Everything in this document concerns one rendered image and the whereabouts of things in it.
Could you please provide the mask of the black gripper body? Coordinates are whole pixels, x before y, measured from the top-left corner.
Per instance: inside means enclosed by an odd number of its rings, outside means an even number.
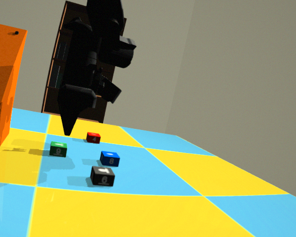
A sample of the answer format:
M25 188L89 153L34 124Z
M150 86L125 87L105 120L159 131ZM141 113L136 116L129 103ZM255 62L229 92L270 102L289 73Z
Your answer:
M68 54L62 84L60 84L57 101L95 108L97 96L90 89L97 60Z

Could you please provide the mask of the red block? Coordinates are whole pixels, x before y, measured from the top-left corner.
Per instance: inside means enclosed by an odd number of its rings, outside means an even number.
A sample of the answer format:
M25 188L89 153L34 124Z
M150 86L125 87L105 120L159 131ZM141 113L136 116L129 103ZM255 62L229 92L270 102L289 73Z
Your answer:
M87 137L86 137L87 142L99 144L100 139L101 139L101 136L99 134L87 132Z

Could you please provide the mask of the green block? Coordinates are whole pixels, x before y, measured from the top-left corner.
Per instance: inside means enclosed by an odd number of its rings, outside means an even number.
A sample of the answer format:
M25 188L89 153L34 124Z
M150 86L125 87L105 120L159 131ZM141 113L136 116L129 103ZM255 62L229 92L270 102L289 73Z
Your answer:
M66 158L67 155L67 144L61 142L51 141L50 145L50 156L58 156Z

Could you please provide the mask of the blue block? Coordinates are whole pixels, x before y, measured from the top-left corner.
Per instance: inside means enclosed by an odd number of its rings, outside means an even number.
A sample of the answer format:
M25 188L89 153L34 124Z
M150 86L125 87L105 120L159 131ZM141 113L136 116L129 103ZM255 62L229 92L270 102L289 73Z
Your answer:
M102 165L119 166L120 157L117 153L101 151L100 161Z

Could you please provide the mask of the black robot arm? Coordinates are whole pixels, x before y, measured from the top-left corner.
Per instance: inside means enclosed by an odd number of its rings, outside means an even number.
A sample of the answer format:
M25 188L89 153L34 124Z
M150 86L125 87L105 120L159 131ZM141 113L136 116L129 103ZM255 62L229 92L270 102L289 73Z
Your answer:
M122 1L87 0L86 10L90 26L84 24L80 17L63 25L73 31L68 54L95 60L98 58L102 63L127 68L137 46L133 39L119 35L124 27ZM90 89L106 101L114 103L121 89L101 75L103 68L97 69L94 71Z

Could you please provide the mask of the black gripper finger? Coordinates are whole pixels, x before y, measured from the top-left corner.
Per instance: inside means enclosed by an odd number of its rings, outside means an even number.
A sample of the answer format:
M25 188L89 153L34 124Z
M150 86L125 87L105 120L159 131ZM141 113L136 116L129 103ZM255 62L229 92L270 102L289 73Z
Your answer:
M62 120L64 135L70 136L79 113L88 107L63 103L59 101L58 101L58 105L59 105L59 111L60 111L60 116Z

